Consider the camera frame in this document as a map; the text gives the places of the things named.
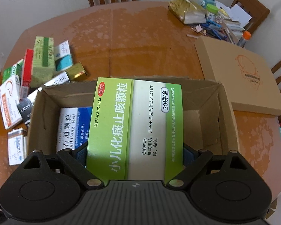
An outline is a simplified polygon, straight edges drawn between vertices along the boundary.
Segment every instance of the paper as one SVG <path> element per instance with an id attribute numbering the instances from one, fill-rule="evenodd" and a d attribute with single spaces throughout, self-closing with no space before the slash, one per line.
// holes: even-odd
<path id="1" fill-rule="evenodd" d="M 233 31 L 244 31 L 244 28 L 241 25 L 229 22 L 225 22 L 225 24 Z"/>
<path id="2" fill-rule="evenodd" d="M 233 13 L 234 17 L 238 18 L 241 27 L 245 27 L 247 23 L 252 18 L 245 10 L 243 10 L 239 5 L 235 4 L 230 11 Z"/>
<path id="3" fill-rule="evenodd" d="M 231 12 L 230 8 L 227 7 L 226 5 L 224 5 L 223 3 L 220 3 L 220 2 L 218 2 L 218 1 L 216 1 L 216 7 L 217 7 L 218 9 L 221 9 L 221 8 L 224 9 L 225 12 L 228 14 L 229 18 L 230 18 L 232 21 L 238 21 L 238 18 L 233 15 L 233 13 Z"/>

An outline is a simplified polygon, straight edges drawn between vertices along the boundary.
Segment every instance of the blue and white medicine box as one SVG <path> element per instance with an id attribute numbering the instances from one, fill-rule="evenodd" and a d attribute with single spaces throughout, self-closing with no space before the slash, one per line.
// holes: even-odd
<path id="1" fill-rule="evenodd" d="M 67 40 L 54 47 L 54 60 L 57 73 L 73 66 L 70 46 Z"/>
<path id="2" fill-rule="evenodd" d="M 62 108 L 59 116 L 56 152 L 80 147 L 88 141 L 92 107 Z"/>

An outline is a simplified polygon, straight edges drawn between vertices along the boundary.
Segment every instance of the metal screw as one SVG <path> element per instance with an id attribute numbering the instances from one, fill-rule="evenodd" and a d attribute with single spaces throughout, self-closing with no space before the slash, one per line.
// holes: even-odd
<path id="1" fill-rule="evenodd" d="M 88 186 L 91 186 L 91 187 L 97 187 L 97 186 L 99 186 L 101 183 L 102 183 L 101 180 L 96 179 L 96 178 L 90 179 L 89 181 L 86 182 L 86 184 L 87 184 Z"/>
<path id="2" fill-rule="evenodd" d="M 181 187 L 184 185 L 184 182 L 180 179 L 172 179 L 169 184 L 173 187 Z"/>

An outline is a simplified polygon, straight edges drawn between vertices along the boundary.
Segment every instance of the wooden table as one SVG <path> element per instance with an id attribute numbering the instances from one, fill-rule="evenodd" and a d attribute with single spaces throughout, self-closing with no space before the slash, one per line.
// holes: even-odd
<path id="1" fill-rule="evenodd" d="M 27 29 L 4 68 L 23 58 L 35 36 L 68 40 L 74 62 L 88 80 L 98 77 L 187 76 L 204 79 L 193 33 L 167 9 L 166 2 L 126 2 L 95 6 L 47 20 Z M 240 152 L 269 185 L 281 192 L 281 137 L 275 116 L 234 112 Z M 0 112 L 0 186 L 16 167 L 8 165 L 7 133 Z"/>

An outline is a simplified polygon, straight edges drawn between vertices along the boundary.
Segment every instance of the green medicine box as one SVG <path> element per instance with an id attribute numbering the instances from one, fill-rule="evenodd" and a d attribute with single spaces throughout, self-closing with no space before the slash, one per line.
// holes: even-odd
<path id="1" fill-rule="evenodd" d="M 37 36 L 33 48 L 31 88 L 37 88 L 53 78 L 55 73 L 53 38 Z"/>
<path id="2" fill-rule="evenodd" d="M 171 180 L 182 171 L 181 85 L 98 78 L 87 169 L 104 181 Z"/>
<path id="3" fill-rule="evenodd" d="M 21 81 L 21 77 L 22 77 L 22 67 L 23 67 L 23 59 L 21 59 L 20 61 L 18 61 L 16 64 L 12 65 L 11 67 L 7 68 L 4 70 L 3 72 L 3 76 L 2 76 L 2 84 L 11 76 L 13 76 L 14 74 L 19 76 L 19 79 Z"/>

